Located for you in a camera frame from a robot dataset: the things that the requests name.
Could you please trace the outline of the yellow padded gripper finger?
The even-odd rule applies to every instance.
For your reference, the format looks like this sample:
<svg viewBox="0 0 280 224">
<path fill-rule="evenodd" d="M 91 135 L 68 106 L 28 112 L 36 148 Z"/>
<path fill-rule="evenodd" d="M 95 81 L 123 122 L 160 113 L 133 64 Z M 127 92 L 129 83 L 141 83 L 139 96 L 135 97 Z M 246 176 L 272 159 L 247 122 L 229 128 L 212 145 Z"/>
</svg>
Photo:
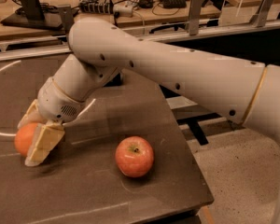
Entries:
<svg viewBox="0 0 280 224">
<path fill-rule="evenodd" d="M 60 122 L 48 121 L 46 124 L 38 123 L 35 128 L 32 144 L 27 152 L 25 165 L 34 167 L 41 164 L 62 140 L 64 134 L 64 127 Z"/>
<path fill-rule="evenodd" d="M 18 123 L 18 128 L 20 129 L 29 123 L 45 123 L 46 121 L 39 112 L 38 100 L 34 99 Z"/>
</svg>

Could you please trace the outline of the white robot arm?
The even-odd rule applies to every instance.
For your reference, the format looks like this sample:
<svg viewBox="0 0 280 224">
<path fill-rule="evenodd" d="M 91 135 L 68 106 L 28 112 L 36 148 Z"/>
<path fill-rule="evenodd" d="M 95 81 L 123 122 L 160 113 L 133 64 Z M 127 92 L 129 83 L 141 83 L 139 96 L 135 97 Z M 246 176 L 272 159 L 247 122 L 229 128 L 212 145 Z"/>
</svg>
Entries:
<svg viewBox="0 0 280 224">
<path fill-rule="evenodd" d="M 122 69 L 130 69 L 170 91 L 280 144 L 280 66 L 182 49 L 129 35 L 112 23 L 82 18 L 68 34 L 71 55 L 40 89 L 20 121 L 37 123 L 25 160 L 42 163 L 87 98 Z M 280 224 L 280 189 L 272 224 Z"/>
</svg>

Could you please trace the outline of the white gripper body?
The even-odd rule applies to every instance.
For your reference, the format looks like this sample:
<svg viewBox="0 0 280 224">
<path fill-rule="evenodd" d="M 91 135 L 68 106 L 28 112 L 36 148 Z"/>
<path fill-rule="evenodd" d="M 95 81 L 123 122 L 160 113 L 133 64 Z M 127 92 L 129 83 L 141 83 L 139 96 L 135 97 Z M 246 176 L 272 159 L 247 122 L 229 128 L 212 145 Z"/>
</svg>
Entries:
<svg viewBox="0 0 280 224">
<path fill-rule="evenodd" d="M 84 108 L 84 102 L 78 102 L 67 96 L 49 77 L 37 95 L 39 114 L 53 121 L 70 122 L 77 118 Z"/>
</svg>

